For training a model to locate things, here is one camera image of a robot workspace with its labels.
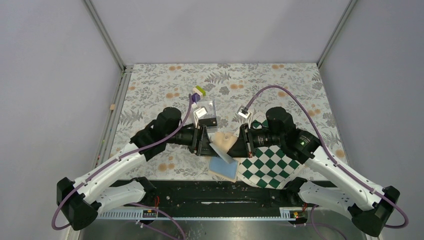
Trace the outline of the clear plastic card box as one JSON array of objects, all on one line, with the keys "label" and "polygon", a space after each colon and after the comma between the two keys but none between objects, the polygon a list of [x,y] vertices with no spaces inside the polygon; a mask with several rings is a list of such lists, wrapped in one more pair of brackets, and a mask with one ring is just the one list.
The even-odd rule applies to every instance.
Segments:
[{"label": "clear plastic card box", "polygon": [[212,132],[218,130],[218,118],[216,103],[213,95],[200,99],[193,110],[194,123],[196,127],[206,127]]}]

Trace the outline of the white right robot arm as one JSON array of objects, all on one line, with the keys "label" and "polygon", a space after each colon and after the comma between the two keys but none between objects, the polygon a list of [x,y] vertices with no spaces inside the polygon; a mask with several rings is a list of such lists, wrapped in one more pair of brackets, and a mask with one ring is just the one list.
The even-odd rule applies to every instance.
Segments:
[{"label": "white right robot arm", "polygon": [[267,126],[240,127],[239,137],[227,152],[233,158],[253,157],[260,147],[279,147],[290,159],[319,172],[339,191],[322,188],[297,177],[286,186],[287,201],[318,205],[345,216],[363,233],[378,237],[397,203],[400,192],[393,186],[376,184],[338,160],[312,133],[296,127],[282,107],[267,110]]}]

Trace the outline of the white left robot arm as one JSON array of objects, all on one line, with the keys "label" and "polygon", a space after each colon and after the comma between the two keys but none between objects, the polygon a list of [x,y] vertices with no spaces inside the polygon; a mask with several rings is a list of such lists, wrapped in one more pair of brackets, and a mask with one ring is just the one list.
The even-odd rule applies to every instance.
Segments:
[{"label": "white left robot arm", "polygon": [[156,119],[131,137],[116,155],[74,180],[67,177],[59,180],[52,228],[58,231],[71,227],[78,231],[89,226],[110,202],[99,199],[104,190],[126,171],[163,152],[167,144],[187,146],[189,150],[200,153],[203,142],[208,139],[207,129],[186,125],[187,119],[177,108],[166,107]]}]

